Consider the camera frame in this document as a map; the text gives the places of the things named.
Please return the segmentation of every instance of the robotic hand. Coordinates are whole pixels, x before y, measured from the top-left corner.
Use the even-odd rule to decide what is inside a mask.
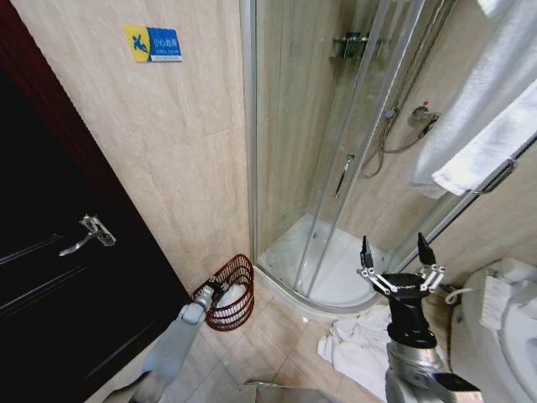
[[[478,388],[460,376],[445,372],[436,353],[436,337],[429,329],[421,306],[422,298],[435,292],[444,277],[444,267],[436,264],[435,254],[418,234],[422,267],[414,274],[377,274],[367,237],[363,237],[357,272],[379,294],[388,298],[392,321],[388,325],[389,369],[386,372],[388,403],[482,402]]]

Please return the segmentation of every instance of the wall sign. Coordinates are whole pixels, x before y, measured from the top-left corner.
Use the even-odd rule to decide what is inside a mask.
[[[128,47],[136,61],[182,61],[175,29],[125,25]]]

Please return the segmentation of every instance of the yellow logo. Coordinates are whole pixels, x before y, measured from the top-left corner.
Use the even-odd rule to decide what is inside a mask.
[[[125,25],[123,30],[125,31],[125,35],[127,35],[128,47],[134,59],[140,62],[148,61],[151,55],[148,29],[136,25]]]

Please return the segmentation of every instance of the door handle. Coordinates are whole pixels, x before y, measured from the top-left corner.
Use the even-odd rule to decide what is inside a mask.
[[[101,241],[101,243],[104,246],[113,246],[116,243],[116,239],[114,238],[114,236],[110,233],[110,231],[107,230],[107,228],[104,225],[102,225],[102,222],[100,222],[96,216],[88,216],[86,214],[80,220],[80,224],[86,227],[89,230],[89,232],[83,239],[75,243],[73,246],[70,246],[67,249],[61,250],[60,256],[73,254],[82,246],[84,246],[87,242],[95,238]]]
[[[341,173],[341,177],[339,178],[339,182],[337,183],[336,194],[334,195],[336,199],[339,199],[341,184],[343,183],[343,180],[345,179],[345,175],[347,174],[349,165],[351,164],[352,160],[354,160],[354,154],[353,153],[347,154],[347,159],[345,160],[345,165],[343,166],[343,172]]]

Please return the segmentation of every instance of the dark wooden door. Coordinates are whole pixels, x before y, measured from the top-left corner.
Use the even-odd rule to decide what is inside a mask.
[[[8,2],[1,2],[0,348],[6,401],[82,401],[188,295]],[[117,242],[88,233],[97,215]]]

